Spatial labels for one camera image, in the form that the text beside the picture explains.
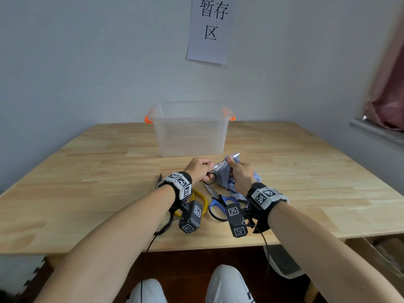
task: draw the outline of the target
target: scissor blade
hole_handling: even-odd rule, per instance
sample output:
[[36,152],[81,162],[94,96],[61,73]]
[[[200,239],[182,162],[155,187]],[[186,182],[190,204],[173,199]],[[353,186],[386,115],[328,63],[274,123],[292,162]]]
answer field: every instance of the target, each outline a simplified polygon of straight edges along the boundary
[[158,177],[157,183],[155,184],[155,188],[157,189],[157,185],[163,180],[163,175],[160,173],[160,176]]
[[204,183],[206,189],[209,191],[210,195],[215,199],[219,200],[219,194],[215,191],[215,189],[211,188],[208,184]]

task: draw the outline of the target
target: light blue cloth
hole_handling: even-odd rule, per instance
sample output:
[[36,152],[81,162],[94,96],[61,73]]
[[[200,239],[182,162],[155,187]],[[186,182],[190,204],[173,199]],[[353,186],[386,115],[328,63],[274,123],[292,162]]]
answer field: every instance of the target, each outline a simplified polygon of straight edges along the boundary
[[[239,163],[240,162],[240,155],[235,157],[234,161],[236,163]],[[224,166],[222,168],[220,168],[219,171],[218,171],[219,176],[216,177],[216,182],[218,184],[220,184],[221,186],[225,187],[227,190],[230,190],[230,192],[231,192],[230,196],[232,198],[234,198],[236,200],[246,201],[246,199],[244,198],[244,196],[241,193],[237,193],[235,191],[235,188],[234,188],[235,179],[230,177],[230,169],[231,168],[230,168],[229,164],[226,161]],[[261,182],[261,177],[256,172],[254,172],[254,179],[257,182]]]

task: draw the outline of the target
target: wood grain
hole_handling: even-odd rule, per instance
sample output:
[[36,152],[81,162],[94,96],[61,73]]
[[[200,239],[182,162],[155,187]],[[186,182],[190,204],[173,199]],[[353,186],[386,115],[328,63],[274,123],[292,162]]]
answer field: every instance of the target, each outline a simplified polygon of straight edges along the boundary
[[[404,232],[404,198],[298,125],[231,122],[222,155],[240,152],[262,181],[339,238]],[[0,196],[0,253],[67,253],[88,232],[154,189],[160,173],[183,170],[191,157],[158,156],[152,125],[96,125],[66,144]],[[196,187],[209,195],[201,183]],[[278,243],[271,231],[269,244]],[[151,250],[262,245],[236,239],[206,214],[190,235],[175,221]]]

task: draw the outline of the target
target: dark floor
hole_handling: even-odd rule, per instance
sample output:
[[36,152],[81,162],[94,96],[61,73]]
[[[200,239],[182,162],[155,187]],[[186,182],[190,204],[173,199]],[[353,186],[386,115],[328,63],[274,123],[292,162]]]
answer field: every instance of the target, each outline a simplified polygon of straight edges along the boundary
[[[126,297],[140,281],[144,256],[142,253],[132,266],[114,303],[125,303]],[[202,303],[205,302],[210,277],[215,268],[221,264],[234,266],[240,271],[257,303],[303,302],[309,278],[304,275],[287,280],[279,276],[272,268],[267,274],[267,259],[262,246],[150,252],[145,264],[144,279],[157,279],[169,303]],[[21,302],[32,302],[51,273],[52,269],[46,263],[28,285]],[[319,296],[316,303],[321,302],[325,300]]]

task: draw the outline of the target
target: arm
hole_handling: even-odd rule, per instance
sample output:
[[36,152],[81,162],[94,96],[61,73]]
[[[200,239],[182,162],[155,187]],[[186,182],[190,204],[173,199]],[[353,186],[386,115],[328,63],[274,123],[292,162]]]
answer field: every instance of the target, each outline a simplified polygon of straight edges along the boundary
[[[247,195],[253,168],[229,157],[235,189]],[[403,303],[397,290],[369,263],[320,224],[281,202],[269,213],[268,224],[283,247],[310,277],[327,302]]]
[[[212,167],[210,159],[194,158],[185,172],[208,181]],[[112,302],[174,200],[174,189],[164,185],[111,216],[71,250],[36,303]]]

